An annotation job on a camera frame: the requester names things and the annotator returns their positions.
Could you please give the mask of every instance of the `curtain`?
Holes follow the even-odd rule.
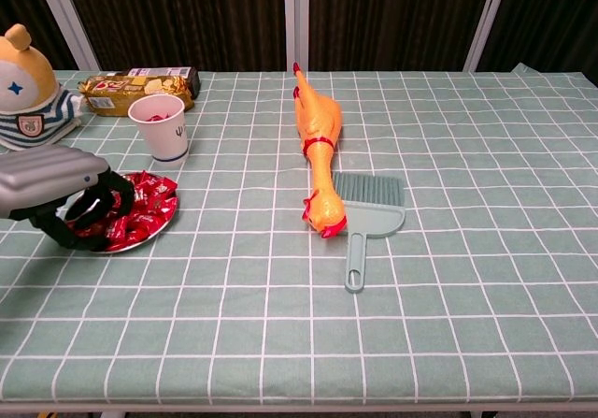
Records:
[[[598,83],[598,0],[502,0],[477,70],[517,63]]]
[[[284,0],[73,0],[105,70],[283,70]]]
[[[486,0],[309,0],[313,70],[463,70]]]
[[[77,69],[46,0],[2,0],[0,35],[15,23],[27,28],[32,46],[46,55],[54,69]]]

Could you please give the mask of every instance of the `white paper cup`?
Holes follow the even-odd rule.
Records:
[[[187,159],[189,140],[184,110],[184,102],[170,94],[141,97],[129,107],[129,117],[137,124],[151,156],[161,166],[180,166]],[[155,115],[168,118],[148,122]]]

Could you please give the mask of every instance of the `plush toy ear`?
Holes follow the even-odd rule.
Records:
[[[29,49],[31,44],[31,36],[24,25],[15,23],[4,34],[4,37],[12,44],[16,50],[23,51]]]

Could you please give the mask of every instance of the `rubber chicken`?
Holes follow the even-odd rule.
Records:
[[[342,111],[332,98],[314,91],[297,63],[292,69],[297,77],[292,93],[297,130],[313,179],[312,194],[304,200],[303,220],[323,238],[331,238],[347,224],[343,200],[335,191],[331,174],[335,145],[343,124]]]

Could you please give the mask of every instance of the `snack package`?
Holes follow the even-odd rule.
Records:
[[[90,109],[98,116],[126,116],[137,99],[152,94],[172,94],[185,103],[194,103],[187,82],[180,76],[96,75],[78,85]]]
[[[173,75],[181,76],[185,78],[187,87],[191,92],[191,98],[194,100],[199,95],[199,89],[201,82],[199,79],[199,73],[195,67],[134,67],[131,70],[123,70],[122,72],[116,72],[110,75],[127,75],[129,77],[143,76],[155,76],[155,75]]]

